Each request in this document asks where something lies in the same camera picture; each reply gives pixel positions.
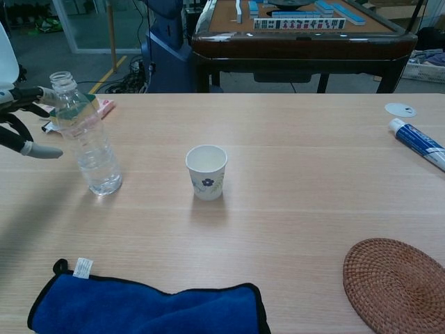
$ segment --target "towel label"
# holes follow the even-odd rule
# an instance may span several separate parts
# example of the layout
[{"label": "towel label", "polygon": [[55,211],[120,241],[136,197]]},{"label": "towel label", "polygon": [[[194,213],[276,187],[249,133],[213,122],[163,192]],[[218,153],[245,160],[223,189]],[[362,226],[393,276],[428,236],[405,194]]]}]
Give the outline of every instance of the towel label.
[{"label": "towel label", "polygon": [[76,269],[72,275],[78,278],[85,278],[86,280],[89,279],[92,263],[93,261],[80,257],[77,259]]}]

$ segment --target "paper cup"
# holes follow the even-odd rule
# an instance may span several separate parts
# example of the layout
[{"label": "paper cup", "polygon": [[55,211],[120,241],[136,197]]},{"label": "paper cup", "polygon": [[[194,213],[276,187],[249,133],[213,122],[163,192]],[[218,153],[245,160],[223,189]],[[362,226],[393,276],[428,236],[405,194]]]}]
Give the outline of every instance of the paper cup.
[{"label": "paper cup", "polygon": [[215,200],[223,193],[227,153],[218,146],[201,145],[186,156],[195,195],[201,200]]}]

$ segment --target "yellow floor line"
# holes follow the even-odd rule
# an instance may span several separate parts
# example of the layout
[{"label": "yellow floor line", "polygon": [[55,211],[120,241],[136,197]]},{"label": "yellow floor line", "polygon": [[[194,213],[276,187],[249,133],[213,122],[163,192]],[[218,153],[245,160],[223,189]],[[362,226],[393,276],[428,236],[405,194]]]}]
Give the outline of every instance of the yellow floor line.
[{"label": "yellow floor line", "polygon": [[[119,59],[118,63],[116,64],[117,67],[119,67],[124,61],[125,59],[127,59],[127,56],[122,56],[121,59]],[[94,94],[96,93],[96,91],[99,89],[100,86],[102,86],[102,84],[104,83],[105,80],[107,80],[113,73],[113,68],[111,70],[109,70],[98,82],[95,84],[95,86],[93,88],[91,88],[91,90],[88,92],[88,94]]]}]

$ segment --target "plastic crate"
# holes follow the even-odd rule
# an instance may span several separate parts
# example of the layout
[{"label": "plastic crate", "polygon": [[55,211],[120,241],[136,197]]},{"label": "plastic crate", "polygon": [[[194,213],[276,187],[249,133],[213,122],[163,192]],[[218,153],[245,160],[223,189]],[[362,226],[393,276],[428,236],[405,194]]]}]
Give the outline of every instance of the plastic crate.
[{"label": "plastic crate", "polygon": [[408,63],[402,78],[445,84],[445,66]]}]

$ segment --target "blue microfiber towel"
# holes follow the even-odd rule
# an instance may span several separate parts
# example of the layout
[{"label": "blue microfiber towel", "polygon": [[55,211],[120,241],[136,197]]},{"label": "blue microfiber towel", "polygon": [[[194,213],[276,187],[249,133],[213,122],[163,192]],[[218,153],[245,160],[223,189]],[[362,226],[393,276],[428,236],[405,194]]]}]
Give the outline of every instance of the blue microfiber towel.
[{"label": "blue microfiber towel", "polygon": [[74,277],[64,259],[53,270],[28,317],[39,334],[270,334],[250,283],[166,294],[119,278]]}]

